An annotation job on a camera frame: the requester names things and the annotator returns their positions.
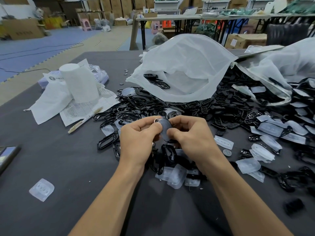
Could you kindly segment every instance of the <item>gray tablecloth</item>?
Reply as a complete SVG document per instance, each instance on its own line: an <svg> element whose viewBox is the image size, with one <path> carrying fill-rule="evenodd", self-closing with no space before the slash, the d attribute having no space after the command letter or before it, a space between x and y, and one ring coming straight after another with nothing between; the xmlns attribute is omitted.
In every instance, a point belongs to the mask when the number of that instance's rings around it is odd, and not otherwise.
<svg viewBox="0 0 315 236"><path fill-rule="evenodd" d="M99 65L110 77L106 87L116 91L135 86L119 83L126 78L124 69L132 73L140 64L140 53L142 51L86 52L72 63L87 58L89 63ZM67 133L70 126L65 127L59 115L37 125L32 113L23 110L40 95L41 88L35 84L0 107L0 145L22 145L20 153L0 176L0 235L67 235L118 165L111 147L105 151L96 149L97 142L104 137L99 129L100 122L89 120L71 135ZM224 135L234 142L231 160L239 157L242 148L250 148L252 143L247 140L248 136L241 128ZM284 147L281 156L268 167L288 171L304 165L293 158L288 143L280 143ZM138 184L123 235L201 236L224 235L228 231L209 182L197 188L183 186L174 190L154 175L148 170ZM295 235L314 235L315 199L302 190L287 193L268 177L264 183L249 175L242 177ZM45 202L28 192L41 178L55 186ZM306 211L289 218L282 204L293 197L303 200Z"/></svg>

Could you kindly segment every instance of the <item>right hand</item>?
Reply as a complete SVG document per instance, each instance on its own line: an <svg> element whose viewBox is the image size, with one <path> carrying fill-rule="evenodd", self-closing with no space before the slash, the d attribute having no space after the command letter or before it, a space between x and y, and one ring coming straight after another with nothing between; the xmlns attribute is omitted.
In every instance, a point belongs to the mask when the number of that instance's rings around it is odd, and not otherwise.
<svg viewBox="0 0 315 236"><path fill-rule="evenodd" d="M173 128L168 129L167 135L179 142L185 154L196 163L199 170L204 172L203 169L207 166L229 164L218 148L205 119L179 115L169 121Z"/></svg>

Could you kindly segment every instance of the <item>black chair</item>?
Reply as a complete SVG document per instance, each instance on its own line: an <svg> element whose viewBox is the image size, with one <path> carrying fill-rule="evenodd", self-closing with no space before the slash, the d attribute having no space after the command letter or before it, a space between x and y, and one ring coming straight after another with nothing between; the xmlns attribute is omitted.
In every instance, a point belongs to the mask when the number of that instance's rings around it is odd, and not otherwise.
<svg viewBox="0 0 315 236"><path fill-rule="evenodd" d="M309 24L284 24L267 26L266 46L282 45L289 46L295 42L307 38Z"/></svg>

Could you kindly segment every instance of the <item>silver coin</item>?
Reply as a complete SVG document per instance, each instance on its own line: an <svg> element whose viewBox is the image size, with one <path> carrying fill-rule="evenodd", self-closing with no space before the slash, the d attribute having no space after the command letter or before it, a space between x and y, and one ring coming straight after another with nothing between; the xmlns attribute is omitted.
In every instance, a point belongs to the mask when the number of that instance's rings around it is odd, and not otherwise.
<svg viewBox="0 0 315 236"><path fill-rule="evenodd" d="M223 154L226 155L226 156L231 156L232 155L232 152L228 149L224 149L223 150Z"/></svg>

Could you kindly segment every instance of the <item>hand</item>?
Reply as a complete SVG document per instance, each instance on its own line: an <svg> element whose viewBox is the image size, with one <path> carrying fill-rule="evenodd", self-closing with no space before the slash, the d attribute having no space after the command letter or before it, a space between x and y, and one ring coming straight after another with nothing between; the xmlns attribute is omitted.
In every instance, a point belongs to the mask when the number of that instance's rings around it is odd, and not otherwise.
<svg viewBox="0 0 315 236"><path fill-rule="evenodd" d="M154 139L158 140L158 134L162 131L160 123L154 123L156 118L151 116L142 118L121 128L120 133L120 160L119 165L125 169L144 170L152 150Z"/></svg>
<svg viewBox="0 0 315 236"><path fill-rule="evenodd" d="M210 164L211 167L219 163L229 164L218 148L205 119L179 115L169 121L174 128L168 129L167 135L179 142L199 170L204 172L205 164Z"/></svg>

